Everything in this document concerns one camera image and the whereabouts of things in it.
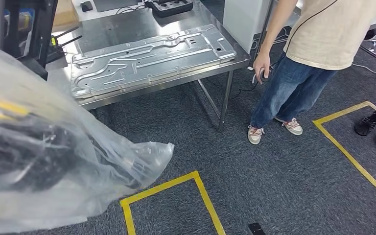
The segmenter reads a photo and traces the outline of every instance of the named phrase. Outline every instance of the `blue jeans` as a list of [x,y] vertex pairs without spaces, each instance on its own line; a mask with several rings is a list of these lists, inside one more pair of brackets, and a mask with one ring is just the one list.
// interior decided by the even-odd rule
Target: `blue jeans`
[[250,125],[262,128],[275,116],[291,121],[310,109],[335,70],[324,70],[295,62],[282,54],[263,97],[252,113]]

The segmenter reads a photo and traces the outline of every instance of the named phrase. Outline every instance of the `table leg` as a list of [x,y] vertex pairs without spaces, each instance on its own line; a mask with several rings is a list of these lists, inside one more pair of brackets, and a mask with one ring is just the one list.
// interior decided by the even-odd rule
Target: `table leg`
[[366,53],[368,53],[370,56],[376,58],[376,53],[375,52],[372,52],[370,50],[368,50],[365,46],[360,46],[359,47],[361,50],[365,51]]
[[220,117],[220,123],[218,125],[218,131],[223,131],[223,129],[224,129],[224,122],[225,122],[226,113],[227,113],[228,99],[230,97],[231,83],[233,81],[233,74],[234,74],[233,70],[228,73],[227,84],[226,84],[226,92],[224,94],[223,108],[221,109],[221,117]]
[[201,82],[201,79],[197,80],[198,84],[200,84],[201,89],[203,90],[205,97],[211,104],[212,109],[214,109],[215,114],[217,115],[218,119],[221,118],[220,111],[218,110],[217,106],[215,105],[214,101],[212,100],[210,94],[208,93],[207,89],[205,88],[204,84]]

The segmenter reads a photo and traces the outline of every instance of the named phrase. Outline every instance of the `aluminum plate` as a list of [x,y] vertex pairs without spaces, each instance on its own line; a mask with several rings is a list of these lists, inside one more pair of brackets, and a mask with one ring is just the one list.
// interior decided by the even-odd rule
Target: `aluminum plate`
[[236,52],[210,24],[72,57],[71,91],[87,98],[228,62]]

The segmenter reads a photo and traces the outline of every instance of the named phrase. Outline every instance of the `cardboard box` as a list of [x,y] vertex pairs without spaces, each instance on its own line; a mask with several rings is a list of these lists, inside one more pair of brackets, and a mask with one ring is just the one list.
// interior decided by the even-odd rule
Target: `cardboard box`
[[71,0],[58,0],[52,31],[69,29],[79,24],[77,12]]

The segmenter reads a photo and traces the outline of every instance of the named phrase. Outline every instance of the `person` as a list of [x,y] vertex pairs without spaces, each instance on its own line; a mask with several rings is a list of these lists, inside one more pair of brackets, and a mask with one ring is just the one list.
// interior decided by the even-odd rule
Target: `person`
[[[267,35],[253,63],[269,77],[270,49],[298,0],[279,0]],[[272,119],[292,134],[301,135],[296,115],[313,106],[322,89],[339,70],[351,66],[371,21],[376,0],[305,0],[299,20],[289,33],[265,92],[251,114],[248,139],[259,144]]]

